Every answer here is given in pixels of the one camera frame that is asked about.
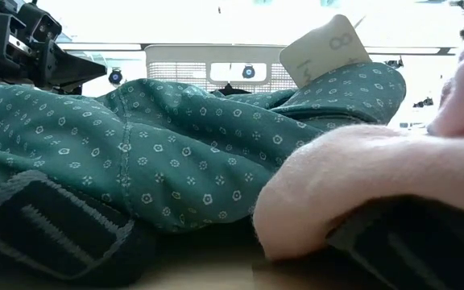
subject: black fabric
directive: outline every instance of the black fabric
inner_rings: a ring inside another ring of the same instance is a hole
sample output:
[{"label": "black fabric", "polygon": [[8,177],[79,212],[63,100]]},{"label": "black fabric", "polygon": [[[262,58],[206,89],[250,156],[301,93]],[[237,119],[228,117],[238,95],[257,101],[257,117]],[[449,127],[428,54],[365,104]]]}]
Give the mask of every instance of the black fabric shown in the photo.
[{"label": "black fabric", "polygon": [[[31,221],[22,218],[26,210],[35,213]],[[66,246],[62,237],[76,246]],[[134,283],[152,264],[155,242],[152,228],[61,188],[41,172],[23,172],[0,184],[0,267],[117,287]]]},{"label": "black fabric", "polygon": [[329,236],[394,289],[464,290],[464,211],[403,197],[367,205]]}]

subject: green patterned fabric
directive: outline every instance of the green patterned fabric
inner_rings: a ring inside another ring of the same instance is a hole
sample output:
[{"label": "green patterned fabric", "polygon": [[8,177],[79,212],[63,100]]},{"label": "green patterned fabric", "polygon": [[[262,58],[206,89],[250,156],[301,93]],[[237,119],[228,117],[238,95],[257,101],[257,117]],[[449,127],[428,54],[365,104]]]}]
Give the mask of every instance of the green patterned fabric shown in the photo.
[{"label": "green patterned fabric", "polygon": [[[0,85],[0,187],[5,185],[10,199],[0,203],[6,202],[7,214],[27,221],[23,233],[37,231],[56,244],[48,250],[43,239],[29,238],[26,246],[16,246],[14,238],[1,235],[0,252],[7,253],[3,245],[18,248],[21,258],[5,255],[35,270],[44,259],[34,252],[39,248],[48,253],[45,263],[56,260],[56,254],[72,255],[81,265],[97,267],[101,260],[86,247],[93,228],[83,221],[97,219],[109,233],[123,235],[106,226],[105,210],[95,210],[98,202],[159,233],[235,222],[251,213],[261,188],[296,148],[338,126],[388,123],[404,95],[402,76],[378,63],[340,68],[300,90],[235,96],[148,79],[96,98]],[[34,186],[46,183],[48,191],[38,187],[34,193],[24,182],[26,194],[18,194],[20,202],[13,203],[12,194],[19,190],[8,189],[15,183],[11,177],[30,170],[43,174],[32,174]],[[82,217],[81,211],[79,222],[66,225],[58,213],[70,216],[71,205],[59,203],[53,194],[91,214]],[[87,198],[93,200],[90,210],[83,206]],[[40,206],[23,207],[26,201]],[[20,231],[19,223],[12,222],[12,232]],[[0,233],[8,230],[2,225]],[[90,272],[81,267],[85,270],[73,274],[66,263],[71,274],[59,275],[61,265],[55,265],[55,275],[39,270],[59,279]]]}]

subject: vent grille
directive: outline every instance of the vent grille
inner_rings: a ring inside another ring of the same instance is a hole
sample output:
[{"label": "vent grille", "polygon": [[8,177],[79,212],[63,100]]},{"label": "vent grille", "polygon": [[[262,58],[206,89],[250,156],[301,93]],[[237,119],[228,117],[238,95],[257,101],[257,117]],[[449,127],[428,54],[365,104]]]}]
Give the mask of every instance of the vent grille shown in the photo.
[{"label": "vent grille", "polygon": [[[208,92],[223,89],[209,83],[205,63],[151,62],[147,66],[147,75],[159,81],[176,81],[196,85]],[[234,85],[234,88],[244,89],[251,93],[270,93],[281,89],[294,89],[296,85],[282,64],[272,64],[271,79],[265,85]]]}]

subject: wooden surface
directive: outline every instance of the wooden surface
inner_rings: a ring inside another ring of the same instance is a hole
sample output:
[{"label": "wooden surface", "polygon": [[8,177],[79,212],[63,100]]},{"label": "wooden surface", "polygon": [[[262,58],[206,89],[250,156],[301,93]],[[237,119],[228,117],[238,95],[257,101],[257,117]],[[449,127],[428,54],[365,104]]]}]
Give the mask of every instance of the wooden surface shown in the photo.
[{"label": "wooden surface", "polygon": [[[131,290],[384,290],[376,278],[336,251],[271,264],[243,224],[172,236],[161,241],[159,262]],[[60,290],[29,277],[0,274],[0,290]]]}]

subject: black equipment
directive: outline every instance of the black equipment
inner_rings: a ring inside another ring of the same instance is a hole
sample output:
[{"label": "black equipment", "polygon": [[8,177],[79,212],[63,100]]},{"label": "black equipment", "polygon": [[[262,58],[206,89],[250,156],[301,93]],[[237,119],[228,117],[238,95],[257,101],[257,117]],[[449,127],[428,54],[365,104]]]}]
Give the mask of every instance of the black equipment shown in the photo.
[{"label": "black equipment", "polygon": [[384,63],[394,69],[398,69],[404,66],[404,62],[402,61],[402,56],[400,56],[399,60],[386,60]]},{"label": "black equipment", "polygon": [[424,101],[419,101],[412,105],[413,108],[423,108],[425,106],[432,106],[434,105],[434,101],[432,98],[427,97]]},{"label": "black equipment", "polygon": [[223,89],[217,89],[213,92],[220,92],[223,94],[223,96],[230,96],[230,95],[235,95],[235,94],[247,94],[247,93],[251,93],[251,92],[248,92],[244,89],[235,89],[235,88],[232,88],[232,85],[231,84],[226,84],[225,88]]},{"label": "black equipment", "polygon": [[69,55],[56,43],[62,26],[37,1],[0,0],[0,82],[71,92],[106,67]]},{"label": "black equipment", "polygon": [[254,66],[251,64],[245,65],[245,68],[242,70],[242,77],[246,79],[250,79],[255,77],[255,69]]},{"label": "black equipment", "polygon": [[109,75],[109,83],[112,85],[120,85],[122,81],[122,73],[119,68],[112,68],[112,72]]}]

